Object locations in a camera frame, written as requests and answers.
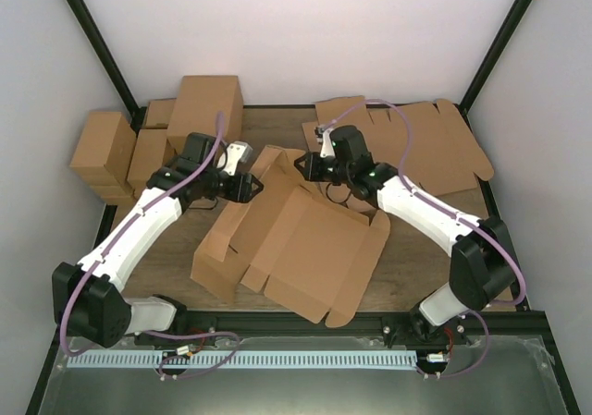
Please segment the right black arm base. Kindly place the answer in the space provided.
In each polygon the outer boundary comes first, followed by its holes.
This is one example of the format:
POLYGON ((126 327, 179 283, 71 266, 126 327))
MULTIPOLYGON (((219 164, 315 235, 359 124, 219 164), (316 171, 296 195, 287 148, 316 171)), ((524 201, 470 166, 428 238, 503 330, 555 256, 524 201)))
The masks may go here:
POLYGON ((461 322, 454 317, 443 325, 431 325, 419 312, 388 312, 380 319, 385 345, 410 349, 444 348, 450 343, 447 331, 453 335, 461 322))

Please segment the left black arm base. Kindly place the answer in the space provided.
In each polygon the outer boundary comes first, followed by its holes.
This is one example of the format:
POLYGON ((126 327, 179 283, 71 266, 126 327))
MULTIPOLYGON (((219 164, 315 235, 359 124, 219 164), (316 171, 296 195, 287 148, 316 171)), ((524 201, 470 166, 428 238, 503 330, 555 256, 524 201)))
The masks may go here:
MULTIPOLYGON (((212 333, 217 329, 218 320, 214 314, 187 311, 183 314, 178 313, 172 325, 166 330, 166 334, 174 336, 189 336, 202 333, 212 333)), ((187 344, 194 346, 212 346, 214 341, 210 338, 192 339, 192 340, 172 340, 158 336, 141 333, 133 337, 135 346, 153 347, 157 349, 175 349, 187 344)))

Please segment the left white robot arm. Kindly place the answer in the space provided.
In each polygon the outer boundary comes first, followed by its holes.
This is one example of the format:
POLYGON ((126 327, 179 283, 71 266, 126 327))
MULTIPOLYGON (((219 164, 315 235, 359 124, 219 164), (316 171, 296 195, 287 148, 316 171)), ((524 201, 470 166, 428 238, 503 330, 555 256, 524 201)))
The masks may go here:
POLYGON ((200 199, 247 203, 264 189, 239 171, 252 153, 242 141, 192 133, 182 152, 156 170, 140 198, 116 228, 77 263, 60 263, 52 274, 55 322, 61 348, 71 357, 69 336, 110 348, 128 334, 156 331, 170 345, 189 333, 181 304, 152 296, 125 299, 131 273, 163 232, 200 199))

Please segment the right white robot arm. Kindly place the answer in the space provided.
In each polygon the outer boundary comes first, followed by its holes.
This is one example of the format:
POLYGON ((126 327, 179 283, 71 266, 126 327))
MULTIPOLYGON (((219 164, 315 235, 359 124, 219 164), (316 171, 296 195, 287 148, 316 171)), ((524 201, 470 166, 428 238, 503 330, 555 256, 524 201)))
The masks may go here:
POLYGON ((306 180, 347 186, 356 199, 400 218, 450 258, 448 282, 410 312, 417 341, 433 343, 450 319, 483 310, 512 284, 525 295, 524 276, 502 220, 463 213, 418 188, 400 167, 375 161, 355 126, 318 127, 314 134, 319 151, 294 163, 306 180))

